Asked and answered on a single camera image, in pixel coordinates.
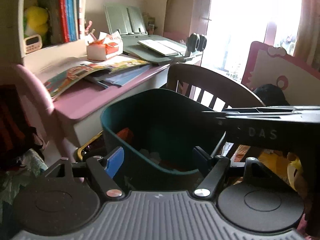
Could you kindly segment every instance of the wooden chair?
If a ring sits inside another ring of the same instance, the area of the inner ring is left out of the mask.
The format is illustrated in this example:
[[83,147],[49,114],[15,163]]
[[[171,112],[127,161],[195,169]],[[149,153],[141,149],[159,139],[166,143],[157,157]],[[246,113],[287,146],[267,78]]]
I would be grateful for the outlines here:
[[[174,64],[168,71],[167,89],[178,92],[192,98],[195,88],[201,89],[197,102],[201,103],[204,91],[213,95],[209,108],[213,108],[217,98],[225,102],[223,110],[228,106],[232,108],[259,107],[265,106],[262,101],[249,89],[236,81],[223,76],[215,71],[189,64]],[[231,158],[238,148],[238,144],[233,144],[227,153]],[[257,157],[261,149],[251,147],[245,157]]]

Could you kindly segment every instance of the green trash bin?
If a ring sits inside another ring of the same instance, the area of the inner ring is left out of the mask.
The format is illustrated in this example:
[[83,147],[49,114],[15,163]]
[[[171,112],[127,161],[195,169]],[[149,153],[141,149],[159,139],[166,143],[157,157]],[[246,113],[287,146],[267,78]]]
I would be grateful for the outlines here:
[[[224,134],[204,123],[201,111],[212,109],[167,89],[147,90],[108,106],[101,115],[106,150],[124,148],[124,162],[114,177],[119,187],[125,192],[195,189],[203,177],[192,149],[200,146],[211,153]],[[131,145],[116,135],[124,128],[133,132]],[[179,168],[157,165],[141,149],[157,152],[161,162]]]

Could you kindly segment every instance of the tissue box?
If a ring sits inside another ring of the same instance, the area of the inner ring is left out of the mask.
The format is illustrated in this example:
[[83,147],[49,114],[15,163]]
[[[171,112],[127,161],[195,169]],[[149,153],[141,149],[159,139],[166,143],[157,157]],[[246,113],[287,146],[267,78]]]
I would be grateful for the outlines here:
[[123,42],[120,33],[107,34],[100,32],[99,39],[87,46],[87,57],[90,60],[106,60],[122,54]]

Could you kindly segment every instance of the pink desktop surface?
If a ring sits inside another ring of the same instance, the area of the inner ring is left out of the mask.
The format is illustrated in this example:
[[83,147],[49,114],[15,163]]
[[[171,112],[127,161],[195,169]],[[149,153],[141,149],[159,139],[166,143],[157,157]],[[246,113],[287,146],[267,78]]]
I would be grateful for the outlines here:
[[74,120],[74,122],[79,122],[89,114],[92,114],[115,98],[140,85],[168,67],[169,64],[152,67],[125,84],[123,87],[111,85],[108,89],[104,89],[96,84],[80,80],[65,91],[53,103],[54,107],[58,114]]

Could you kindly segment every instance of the shelf panel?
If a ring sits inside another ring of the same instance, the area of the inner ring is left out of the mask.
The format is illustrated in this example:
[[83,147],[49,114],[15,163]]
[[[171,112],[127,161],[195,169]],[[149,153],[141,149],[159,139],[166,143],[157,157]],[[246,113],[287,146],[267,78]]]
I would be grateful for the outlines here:
[[23,57],[23,63],[28,70],[36,75],[42,69],[61,64],[67,58],[82,57],[86,54],[85,41],[77,40],[42,48],[26,54]]

